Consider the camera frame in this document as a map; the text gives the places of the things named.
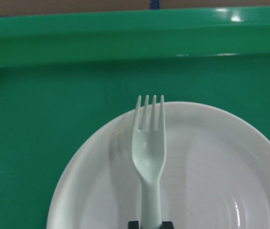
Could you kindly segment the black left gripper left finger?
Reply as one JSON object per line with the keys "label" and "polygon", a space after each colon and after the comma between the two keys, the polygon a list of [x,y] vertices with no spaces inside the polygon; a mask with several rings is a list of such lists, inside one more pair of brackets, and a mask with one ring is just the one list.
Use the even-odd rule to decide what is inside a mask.
{"label": "black left gripper left finger", "polygon": [[141,229],[139,221],[129,221],[128,229]]}

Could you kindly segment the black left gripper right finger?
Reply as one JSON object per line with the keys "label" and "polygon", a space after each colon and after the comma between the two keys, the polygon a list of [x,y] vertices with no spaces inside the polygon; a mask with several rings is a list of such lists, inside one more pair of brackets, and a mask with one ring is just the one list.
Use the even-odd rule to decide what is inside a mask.
{"label": "black left gripper right finger", "polygon": [[161,229],[174,229],[174,224],[172,221],[163,221]]}

